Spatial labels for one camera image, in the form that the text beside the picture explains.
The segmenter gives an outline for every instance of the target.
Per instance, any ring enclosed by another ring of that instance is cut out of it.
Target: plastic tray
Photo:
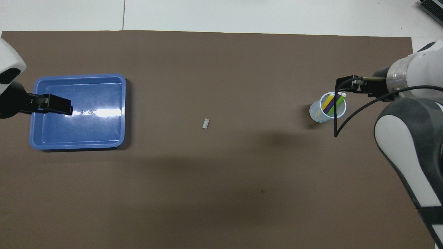
[[[114,148],[124,140],[126,81],[120,74],[50,76],[34,93],[70,99],[72,116],[33,113],[29,143],[38,150]]]

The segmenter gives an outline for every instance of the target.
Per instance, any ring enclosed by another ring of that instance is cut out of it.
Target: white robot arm
[[[26,69],[20,55],[0,38],[0,119],[17,113],[60,113],[72,115],[71,101],[52,94],[27,93],[14,79]]]
[[[11,82],[26,69],[20,55],[2,38],[0,38],[0,94]]]
[[[443,87],[443,41],[390,66],[389,92],[410,86]],[[380,114],[377,145],[392,164],[436,246],[443,249],[443,93],[432,89],[402,92]]]

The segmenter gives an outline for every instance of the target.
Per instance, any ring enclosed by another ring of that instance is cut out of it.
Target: cup
[[[332,113],[331,116],[327,115],[322,110],[322,105],[325,102],[326,98],[328,98],[329,94],[334,92],[328,92],[323,94],[323,96],[317,100],[316,102],[312,103],[311,107],[309,108],[309,114],[311,115],[311,118],[317,122],[317,123],[324,123],[326,121],[329,121],[334,118],[334,113]],[[346,112],[346,100],[343,100],[343,103],[337,107],[337,118],[343,116]]]

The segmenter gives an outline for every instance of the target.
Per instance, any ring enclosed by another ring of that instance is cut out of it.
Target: brown mat
[[[408,38],[3,38],[27,63],[18,80],[28,91],[41,76],[124,75],[128,118],[119,150],[89,152],[33,150],[30,116],[0,120],[1,248],[433,248],[373,138],[386,104],[338,138],[308,114],[336,78],[410,54]],[[350,94],[346,116],[369,100]]]

